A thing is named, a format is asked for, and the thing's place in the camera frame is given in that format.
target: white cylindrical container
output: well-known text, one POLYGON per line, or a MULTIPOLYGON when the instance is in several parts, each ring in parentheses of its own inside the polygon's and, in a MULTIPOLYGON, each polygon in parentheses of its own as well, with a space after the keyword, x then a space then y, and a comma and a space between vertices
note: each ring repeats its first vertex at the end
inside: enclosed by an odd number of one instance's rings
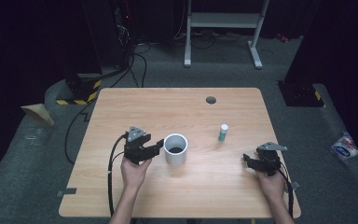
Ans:
POLYGON ((226 134, 227 134, 227 130, 228 130, 228 125, 222 124, 222 126, 220 127, 219 137, 217 138, 217 140, 218 140, 220 143, 222 143, 222 142, 225 141, 226 134))
POLYGON ((172 166, 185 163, 187 154, 187 139, 179 134, 173 133, 164 139, 165 159, 172 166))

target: small bottle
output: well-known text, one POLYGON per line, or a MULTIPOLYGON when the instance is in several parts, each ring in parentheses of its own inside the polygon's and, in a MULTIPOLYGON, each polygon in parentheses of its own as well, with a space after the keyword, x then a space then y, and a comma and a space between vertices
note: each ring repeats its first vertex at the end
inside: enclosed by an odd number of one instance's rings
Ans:
POLYGON ((222 124, 222 126, 220 127, 219 138, 217 139, 220 143, 225 141, 227 130, 228 130, 228 125, 222 124))

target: wooden table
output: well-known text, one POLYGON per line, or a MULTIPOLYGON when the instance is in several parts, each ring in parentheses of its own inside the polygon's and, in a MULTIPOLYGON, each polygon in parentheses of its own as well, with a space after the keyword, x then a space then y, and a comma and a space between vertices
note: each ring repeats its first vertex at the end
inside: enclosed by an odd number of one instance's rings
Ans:
MULTIPOLYGON (((134 217, 271 217, 255 172, 242 159, 242 153, 255 158, 257 146, 277 143, 263 97, 255 88, 101 90, 67 186, 76 194, 63 196, 61 216, 110 216, 109 155, 131 125, 152 134, 145 147, 170 133, 183 134, 189 143, 186 163, 180 167, 165 161, 163 148, 153 159, 134 217), (206 102, 209 96, 216 99, 215 104, 206 102), (221 144, 217 137, 223 123, 229 129, 221 144)), ((124 142, 115 154, 123 150, 124 142)), ((123 189, 121 158, 113 167, 115 207, 123 189)), ((294 217, 300 214, 295 195, 294 217)))

